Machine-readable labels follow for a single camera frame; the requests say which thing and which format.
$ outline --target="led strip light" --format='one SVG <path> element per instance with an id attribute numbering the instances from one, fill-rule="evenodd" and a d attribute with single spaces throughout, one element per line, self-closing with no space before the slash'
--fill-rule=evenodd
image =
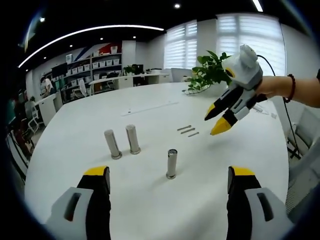
<path id="1" fill-rule="evenodd" d="M 50 46 L 51 44 L 54 44 L 62 39 L 65 39 L 67 37 L 76 35 L 76 34 L 80 34 L 80 33 L 84 33 L 84 32 L 88 32 L 88 31 L 92 31 L 92 30 L 98 30 L 98 29 L 110 29 L 110 28 L 139 28 L 139 29 L 151 29 L 151 30 L 158 30 L 158 31 L 163 31 L 163 28 L 159 28 L 159 27 L 153 27 L 153 26 L 142 26 L 142 25 L 126 25 L 126 24 L 121 24 L 121 25 L 106 25 L 106 26 L 95 26 L 95 27 L 91 27 L 91 28 L 87 28 L 87 29 L 83 29 L 83 30 L 79 30 L 79 31 L 75 31 L 72 33 L 69 33 L 67 35 L 61 36 L 49 43 L 47 43 L 46 45 L 40 47 L 38 50 L 36 50 L 35 52 L 33 52 L 32 54 L 30 54 L 25 60 L 23 60 L 23 62 L 20 63 L 20 65 L 18 66 L 18 68 L 21 68 L 21 66 L 23 64 L 25 64 L 30 58 L 32 58 L 34 55 L 36 55 L 37 53 L 39 53 L 41 50 L 45 49 L 46 47 Z"/>

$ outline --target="cabinet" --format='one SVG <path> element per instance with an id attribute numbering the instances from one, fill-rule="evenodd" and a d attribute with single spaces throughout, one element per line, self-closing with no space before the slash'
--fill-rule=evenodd
<path id="1" fill-rule="evenodd" d="M 132 76 L 128 76 L 125 78 L 115 79 L 114 80 L 115 89 L 126 89 L 132 88 L 134 86 L 134 78 Z"/>

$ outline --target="cable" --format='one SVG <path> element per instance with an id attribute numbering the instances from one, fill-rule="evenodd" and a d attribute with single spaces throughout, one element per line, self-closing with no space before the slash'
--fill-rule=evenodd
<path id="1" fill-rule="evenodd" d="M 264 57 L 264 56 L 261 56 L 261 55 L 257 55 L 258 57 L 264 59 L 266 61 L 266 63 L 269 65 L 269 67 L 271 68 L 272 70 L 272 73 L 274 76 L 276 76 L 275 74 L 275 71 L 274 69 L 272 68 L 271 64 L 268 62 L 268 60 Z M 294 129 L 292 127 L 292 123 L 291 123 L 291 119 L 290 119 L 290 116 L 289 116 L 289 113 L 288 113 L 288 109 L 287 109 L 287 104 L 285 102 L 285 98 L 282 97 L 282 100 L 283 100 L 283 104 L 284 104 L 284 108 L 285 108 L 285 112 L 286 112 L 286 116 L 288 117 L 288 120 L 289 120 L 289 123 L 290 123 L 290 128 L 291 128 L 291 132 L 292 132 L 292 135 L 293 135 L 293 139 L 294 139 L 294 143 L 296 145 L 296 150 L 297 150 L 297 153 L 298 153 L 298 157 L 300 157 L 300 152 L 299 152 L 299 147 L 298 147 L 298 144 L 297 144 L 297 140 L 296 140 L 296 136 L 295 136 L 295 132 L 294 132 Z"/>

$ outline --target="wrist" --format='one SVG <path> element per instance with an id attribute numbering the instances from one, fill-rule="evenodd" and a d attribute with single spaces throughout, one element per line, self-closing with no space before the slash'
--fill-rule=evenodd
<path id="1" fill-rule="evenodd" d="M 284 98 L 288 98 L 292 91 L 292 79 L 289 76 L 277 76 L 275 78 L 276 84 L 276 95 Z"/>

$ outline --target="human hand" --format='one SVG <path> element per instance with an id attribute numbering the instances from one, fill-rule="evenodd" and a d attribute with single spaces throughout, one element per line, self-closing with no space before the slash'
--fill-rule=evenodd
<path id="1" fill-rule="evenodd" d="M 262 82 L 255 90 L 256 94 L 265 94 L 266 97 L 272 98 L 278 95 L 279 90 L 279 80 L 275 76 L 264 76 L 262 77 Z"/>

